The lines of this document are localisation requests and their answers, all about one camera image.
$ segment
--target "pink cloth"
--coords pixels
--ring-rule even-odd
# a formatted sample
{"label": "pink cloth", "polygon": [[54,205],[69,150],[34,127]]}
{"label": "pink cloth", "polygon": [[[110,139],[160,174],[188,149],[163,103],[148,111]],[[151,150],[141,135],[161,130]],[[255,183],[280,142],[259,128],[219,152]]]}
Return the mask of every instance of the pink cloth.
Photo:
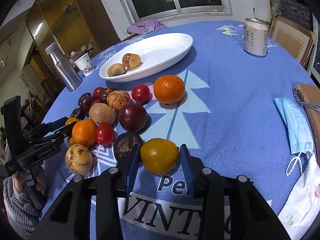
{"label": "pink cloth", "polygon": [[127,28],[127,32],[135,34],[146,34],[158,29],[165,28],[167,28],[167,26],[165,26],[158,20],[145,20],[142,22],[132,24],[129,28]]}

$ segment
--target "plate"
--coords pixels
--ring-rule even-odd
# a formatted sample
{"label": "plate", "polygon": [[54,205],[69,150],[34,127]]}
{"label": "plate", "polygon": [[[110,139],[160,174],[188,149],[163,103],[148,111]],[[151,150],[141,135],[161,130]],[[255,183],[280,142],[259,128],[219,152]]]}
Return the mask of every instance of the plate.
{"label": "plate", "polygon": [[[184,33],[167,33],[133,43],[114,54],[101,67],[99,75],[112,82],[129,82],[145,78],[163,71],[182,60],[191,49],[193,39]],[[122,63],[126,53],[138,54],[140,65],[125,74],[108,76],[108,68],[115,63]]]}

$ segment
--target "dark purple fruit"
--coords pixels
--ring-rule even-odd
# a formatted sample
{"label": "dark purple fruit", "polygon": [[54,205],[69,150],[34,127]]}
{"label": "dark purple fruit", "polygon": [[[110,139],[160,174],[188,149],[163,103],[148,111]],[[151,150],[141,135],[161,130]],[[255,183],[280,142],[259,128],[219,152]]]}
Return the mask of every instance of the dark purple fruit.
{"label": "dark purple fruit", "polygon": [[144,141],[136,133],[126,132],[117,137],[113,143],[113,152],[117,161],[130,156],[136,146],[141,147]]}
{"label": "dark purple fruit", "polygon": [[143,106],[131,103],[119,111],[119,123],[127,132],[139,132],[147,125],[149,115]]}
{"label": "dark purple fruit", "polygon": [[82,98],[87,97],[87,96],[91,96],[91,93],[84,93],[82,96],[80,96],[79,100],[78,100],[78,106],[80,106],[80,101]]}
{"label": "dark purple fruit", "polygon": [[94,101],[94,97],[92,96],[86,96],[86,97],[83,97],[81,100],[80,100],[80,111],[82,113],[84,113],[85,115],[89,116],[89,110],[91,108],[91,105]]}
{"label": "dark purple fruit", "polygon": [[85,114],[80,111],[80,108],[76,108],[76,109],[74,109],[72,111],[72,113],[70,115],[70,118],[71,117],[75,117],[75,118],[78,118],[80,120],[84,120],[85,119]]}
{"label": "dark purple fruit", "polygon": [[108,95],[116,90],[116,88],[105,88],[104,90],[102,90],[102,92],[100,93],[100,99],[102,100],[102,102],[106,104]]}

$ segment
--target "mask ear loop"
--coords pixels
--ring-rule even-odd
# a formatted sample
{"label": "mask ear loop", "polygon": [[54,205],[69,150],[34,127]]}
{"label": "mask ear loop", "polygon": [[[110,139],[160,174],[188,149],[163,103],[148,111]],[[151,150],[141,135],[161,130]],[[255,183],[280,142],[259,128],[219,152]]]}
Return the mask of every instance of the mask ear loop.
{"label": "mask ear loop", "polygon": [[[289,176],[292,173],[292,171],[293,171],[293,169],[294,169],[294,167],[296,166],[297,163],[299,164],[300,174],[302,175],[302,163],[301,163],[301,159],[300,159],[301,153],[302,152],[299,152],[298,156],[292,158],[292,160],[289,162],[288,167],[287,167],[287,169],[285,171],[285,174],[287,176]],[[294,164],[292,165],[291,170],[288,172],[288,169],[289,169],[289,167],[290,167],[292,162],[294,162]]]}

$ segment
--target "stainless steel bottle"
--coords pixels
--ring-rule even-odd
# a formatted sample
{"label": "stainless steel bottle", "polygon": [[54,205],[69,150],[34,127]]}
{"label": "stainless steel bottle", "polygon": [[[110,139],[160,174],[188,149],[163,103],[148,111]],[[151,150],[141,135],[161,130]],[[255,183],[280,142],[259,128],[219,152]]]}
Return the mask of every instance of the stainless steel bottle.
{"label": "stainless steel bottle", "polygon": [[60,52],[57,43],[52,43],[45,49],[45,52],[68,90],[70,92],[75,90],[81,84],[82,79],[73,69],[68,58]]}

